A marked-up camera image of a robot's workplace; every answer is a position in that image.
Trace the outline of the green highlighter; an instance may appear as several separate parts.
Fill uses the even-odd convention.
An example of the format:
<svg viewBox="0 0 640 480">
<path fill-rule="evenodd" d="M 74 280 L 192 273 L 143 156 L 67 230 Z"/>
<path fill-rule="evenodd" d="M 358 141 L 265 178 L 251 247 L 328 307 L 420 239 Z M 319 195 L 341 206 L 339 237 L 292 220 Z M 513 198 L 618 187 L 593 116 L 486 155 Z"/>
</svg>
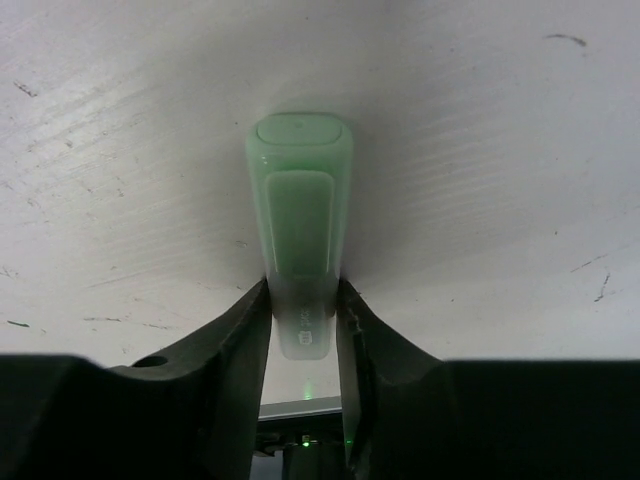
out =
<svg viewBox="0 0 640 480">
<path fill-rule="evenodd" d="M 250 130 L 245 154 L 282 354 L 321 360 L 342 264 L 352 132 L 327 113 L 274 114 Z"/>
</svg>

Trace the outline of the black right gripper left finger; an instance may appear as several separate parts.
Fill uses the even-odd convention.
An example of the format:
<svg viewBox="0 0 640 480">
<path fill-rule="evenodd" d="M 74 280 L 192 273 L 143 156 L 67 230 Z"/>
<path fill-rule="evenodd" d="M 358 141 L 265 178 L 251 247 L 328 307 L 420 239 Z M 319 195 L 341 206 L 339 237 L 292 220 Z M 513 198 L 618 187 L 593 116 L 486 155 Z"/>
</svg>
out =
<svg viewBox="0 0 640 480">
<path fill-rule="evenodd" d="M 1 359 L 5 479 L 245 479 L 271 335 L 268 288 L 130 366 Z"/>
</svg>

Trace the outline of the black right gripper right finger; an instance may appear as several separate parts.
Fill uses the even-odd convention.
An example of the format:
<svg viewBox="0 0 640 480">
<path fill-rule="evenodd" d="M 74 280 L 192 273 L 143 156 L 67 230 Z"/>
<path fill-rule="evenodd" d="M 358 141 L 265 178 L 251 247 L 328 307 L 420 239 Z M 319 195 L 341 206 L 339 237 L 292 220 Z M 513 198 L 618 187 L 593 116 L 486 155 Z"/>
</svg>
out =
<svg viewBox="0 0 640 480">
<path fill-rule="evenodd" d="M 441 360 L 341 281 L 336 343 L 358 479 L 635 479 L 637 361 Z"/>
</svg>

